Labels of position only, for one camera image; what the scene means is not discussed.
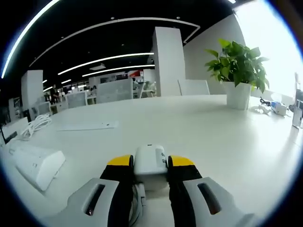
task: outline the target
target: tabletop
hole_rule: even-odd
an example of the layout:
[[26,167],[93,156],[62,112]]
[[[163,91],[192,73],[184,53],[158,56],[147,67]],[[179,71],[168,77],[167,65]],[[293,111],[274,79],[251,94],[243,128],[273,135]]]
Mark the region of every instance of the tabletop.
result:
[[[251,97],[250,106],[258,105]],[[29,143],[61,150],[66,162],[45,192],[32,187],[4,159],[9,179],[38,218],[55,214],[68,197],[107,162],[135,154],[137,147],[159,144],[168,155],[191,159],[203,177],[211,177],[233,196],[244,212],[265,218],[279,204],[297,173],[302,131],[292,118],[239,111],[226,106],[226,96],[172,96],[125,100],[64,110]],[[113,129],[57,131],[62,124],[118,121]],[[147,193],[145,226],[174,226],[169,188]]]

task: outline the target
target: white flower pot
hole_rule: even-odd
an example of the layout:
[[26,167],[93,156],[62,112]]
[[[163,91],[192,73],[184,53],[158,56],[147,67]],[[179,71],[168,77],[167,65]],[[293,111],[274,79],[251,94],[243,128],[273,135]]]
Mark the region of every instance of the white flower pot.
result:
[[251,84],[223,82],[227,94],[227,106],[232,109],[247,110],[250,101]]

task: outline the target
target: potted plant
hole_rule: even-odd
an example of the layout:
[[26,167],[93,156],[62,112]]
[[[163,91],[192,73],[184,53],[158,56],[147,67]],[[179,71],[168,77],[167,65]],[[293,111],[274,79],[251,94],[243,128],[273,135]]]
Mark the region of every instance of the potted plant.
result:
[[227,94],[227,105],[231,108],[245,110],[248,108],[250,92],[253,88],[265,91],[265,84],[269,88],[269,82],[265,78],[266,72],[262,65],[268,59],[261,55],[258,47],[250,49],[246,46],[219,39],[222,52],[205,50],[214,55],[216,60],[205,64],[208,71],[212,71],[211,77],[221,81]]

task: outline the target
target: bright window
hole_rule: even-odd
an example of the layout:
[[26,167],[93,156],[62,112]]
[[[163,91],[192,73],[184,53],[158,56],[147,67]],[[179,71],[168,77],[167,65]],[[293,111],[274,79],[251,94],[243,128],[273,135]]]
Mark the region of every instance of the bright window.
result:
[[249,48],[259,47],[269,90],[293,97],[294,74],[303,82],[303,63],[299,46],[279,13],[264,0],[255,0],[235,9],[244,40]]

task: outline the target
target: black ceiling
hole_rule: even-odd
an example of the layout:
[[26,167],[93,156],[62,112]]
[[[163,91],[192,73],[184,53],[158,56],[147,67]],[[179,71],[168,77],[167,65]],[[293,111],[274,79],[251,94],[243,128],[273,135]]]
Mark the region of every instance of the black ceiling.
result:
[[[22,28],[49,1],[10,1],[3,9],[13,17],[7,20],[1,15],[5,24],[5,35],[1,37],[0,52],[3,59],[2,68],[9,53],[9,45],[13,45]],[[70,67],[101,59],[128,53],[150,52],[152,34],[155,26],[176,27],[181,30],[185,40],[195,29],[194,26],[163,21],[131,21],[100,26],[75,35],[39,58],[31,67],[29,65],[47,48],[86,27],[115,19],[131,17],[161,17],[190,22],[201,26],[193,36],[232,13],[232,5],[227,0],[60,0],[50,10],[42,15],[24,36],[17,51],[9,63],[4,79],[0,79],[1,95],[7,97],[20,95],[20,78],[27,70],[43,70],[44,79],[60,84],[72,79],[72,82],[82,79],[83,74],[93,72],[89,68],[100,64],[81,67],[60,76],[57,74]],[[103,62],[107,69],[146,64],[148,56],[129,57]]]

